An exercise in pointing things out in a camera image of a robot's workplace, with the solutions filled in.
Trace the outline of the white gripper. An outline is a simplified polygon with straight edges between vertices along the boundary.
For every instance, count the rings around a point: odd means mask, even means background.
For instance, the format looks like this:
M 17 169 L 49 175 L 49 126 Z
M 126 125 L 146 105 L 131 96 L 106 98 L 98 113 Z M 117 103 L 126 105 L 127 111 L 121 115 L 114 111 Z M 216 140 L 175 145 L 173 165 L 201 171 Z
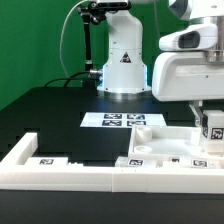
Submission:
M 202 101 L 224 99 L 224 64 L 207 63 L 202 52 L 165 52 L 154 64 L 152 94 L 160 101 L 190 101 L 195 126 L 203 123 Z

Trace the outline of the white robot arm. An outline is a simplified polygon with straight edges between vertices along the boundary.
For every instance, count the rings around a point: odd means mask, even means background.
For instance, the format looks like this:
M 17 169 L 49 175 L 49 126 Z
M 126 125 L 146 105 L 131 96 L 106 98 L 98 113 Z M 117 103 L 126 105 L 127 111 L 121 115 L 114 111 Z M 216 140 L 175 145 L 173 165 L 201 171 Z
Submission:
M 98 90 L 139 94 L 148 90 L 142 61 L 142 25 L 129 13 L 132 0 L 94 0 L 94 19 L 109 24 L 109 56 Z M 152 86 L 160 101 L 188 101 L 197 126 L 224 126 L 224 112 L 204 110 L 205 100 L 224 99 L 224 0 L 168 0 L 172 13 L 190 25 L 162 37 Z

